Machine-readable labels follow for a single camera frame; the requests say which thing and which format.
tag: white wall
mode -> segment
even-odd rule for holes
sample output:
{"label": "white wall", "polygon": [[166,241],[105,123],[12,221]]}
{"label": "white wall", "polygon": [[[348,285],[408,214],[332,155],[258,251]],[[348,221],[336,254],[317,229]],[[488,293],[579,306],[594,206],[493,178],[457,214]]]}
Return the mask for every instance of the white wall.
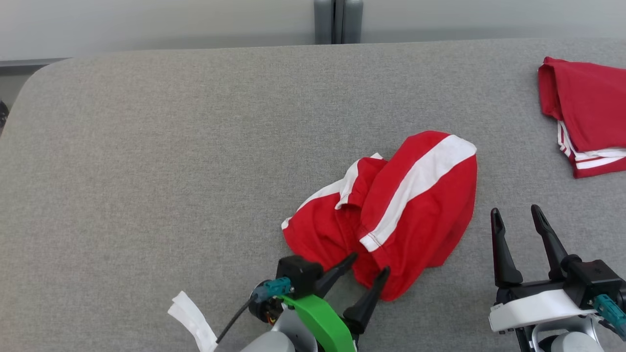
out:
{"label": "white wall", "polygon": [[313,44],[312,0],[2,0],[0,61]]}
{"label": "white wall", "polygon": [[364,0],[361,42],[626,36],[625,0]]}
{"label": "white wall", "polygon": [[[626,36],[626,0],[364,0],[362,42]],[[313,0],[2,0],[0,61],[312,44]]]}

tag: white stripe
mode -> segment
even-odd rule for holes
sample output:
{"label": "white stripe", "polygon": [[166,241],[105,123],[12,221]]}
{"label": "white stripe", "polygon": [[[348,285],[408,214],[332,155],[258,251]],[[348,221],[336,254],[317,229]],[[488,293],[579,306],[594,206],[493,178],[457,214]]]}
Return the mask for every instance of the white stripe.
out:
{"label": "white stripe", "polygon": [[567,157],[570,157],[570,155],[572,154],[572,151],[570,150],[570,148],[567,147],[567,144],[564,141],[564,137],[562,137],[562,135],[564,135],[563,133],[563,122],[562,121],[558,121],[557,122],[557,142],[558,144],[561,146],[561,152],[565,153],[565,155],[567,155]]}
{"label": "white stripe", "polygon": [[[339,193],[339,191],[341,191],[344,188],[345,184],[346,184],[346,180],[340,179],[337,182],[334,182],[333,184],[330,184],[324,187],[323,189],[318,190],[317,192],[313,193],[309,198],[307,198],[307,200],[305,200],[304,203],[300,204],[300,206],[298,207],[298,210],[302,209],[302,207],[307,205],[307,203],[310,202],[311,200],[326,197],[327,195],[331,195],[333,193]],[[292,217],[286,218],[285,221],[283,221],[282,224],[280,225],[280,228],[282,228],[283,230],[286,229],[289,226],[289,220],[291,220],[291,218]]]}
{"label": "white stripe", "polygon": [[[563,143],[561,142],[561,129],[563,130],[563,137],[564,137],[564,141]],[[574,153],[574,160],[580,162],[580,161],[584,161],[584,160],[589,160],[589,159],[593,159],[593,158],[597,158],[597,157],[602,157],[602,158],[619,158],[619,157],[626,157],[626,148],[620,148],[620,147],[613,147],[613,148],[606,148],[606,149],[599,149],[599,150],[590,150],[588,152],[579,152],[576,149],[574,149],[572,147],[572,140],[570,139],[570,134],[569,132],[567,132],[567,127],[565,126],[563,121],[558,121],[557,122],[557,140],[558,140],[558,144],[561,146],[561,151],[564,148],[567,148],[567,150],[565,151],[565,154],[569,157],[570,156],[570,151],[572,151]]]}
{"label": "white stripe", "polygon": [[579,169],[579,170],[583,170],[583,169],[586,169],[586,168],[598,167],[598,166],[614,163],[614,162],[616,162],[618,160],[621,160],[623,158],[624,157],[602,158],[602,159],[590,160],[588,162],[580,162],[580,163],[576,163],[576,168]]}
{"label": "white stripe", "polygon": [[[382,156],[378,153],[375,153],[370,158],[382,159]],[[335,209],[337,210],[341,209],[342,205],[348,203],[348,198],[350,197],[350,194],[352,193],[352,188],[354,187],[354,181],[356,181],[357,177],[359,176],[359,166],[358,166],[359,161],[361,161],[361,159],[355,161],[348,168],[348,171],[346,171],[346,175],[344,176],[344,180],[346,181],[346,184],[344,188],[341,190],[341,194],[339,194],[340,199],[338,203],[335,205]]]}
{"label": "white stripe", "polygon": [[462,138],[450,135],[416,161],[400,182],[389,206],[376,228],[359,239],[370,252],[387,241],[396,230],[406,204],[434,186],[439,179],[463,160],[476,154],[476,147]]}

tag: white tag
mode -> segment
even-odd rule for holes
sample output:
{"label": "white tag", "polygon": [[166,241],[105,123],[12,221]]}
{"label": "white tag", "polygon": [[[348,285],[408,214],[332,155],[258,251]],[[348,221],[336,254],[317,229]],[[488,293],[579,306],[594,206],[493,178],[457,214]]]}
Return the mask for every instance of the white tag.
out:
{"label": "white tag", "polygon": [[217,348],[217,337],[202,312],[183,291],[172,299],[174,304],[167,311],[193,335],[200,352],[213,352]]}

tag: folded red shirt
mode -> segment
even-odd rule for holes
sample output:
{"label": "folded red shirt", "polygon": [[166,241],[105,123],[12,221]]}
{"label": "folded red shirt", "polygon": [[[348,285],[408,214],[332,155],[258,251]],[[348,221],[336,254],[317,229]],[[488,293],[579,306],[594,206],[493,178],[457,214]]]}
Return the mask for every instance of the folded red shirt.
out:
{"label": "folded red shirt", "polygon": [[287,244],[324,269],[358,252],[352,268],[366,287],[389,266],[381,298],[392,301],[460,241],[474,211],[475,154],[466,140],[427,131],[407,138],[388,162],[362,158],[283,222]]}
{"label": "folded red shirt", "polygon": [[626,70],[546,57],[538,81],[574,177],[626,170]]}

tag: gray table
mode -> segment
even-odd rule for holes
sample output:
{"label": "gray table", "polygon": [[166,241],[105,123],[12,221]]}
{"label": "gray table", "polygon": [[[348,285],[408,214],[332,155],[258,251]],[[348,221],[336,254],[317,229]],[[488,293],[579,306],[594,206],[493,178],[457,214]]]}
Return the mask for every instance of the gray table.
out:
{"label": "gray table", "polygon": [[[280,223],[304,199],[434,129],[478,147],[474,219],[443,267],[379,305],[362,350],[516,351],[487,319],[492,207],[526,280],[548,272],[532,203],[570,252],[626,276],[625,174],[572,178],[538,104],[548,55],[626,67],[626,42],[139,51],[43,68],[0,138],[0,349],[195,351],[172,297],[186,291],[221,331],[290,253]],[[363,290],[346,277],[328,298],[342,311]],[[222,350],[266,330],[244,315]]]}

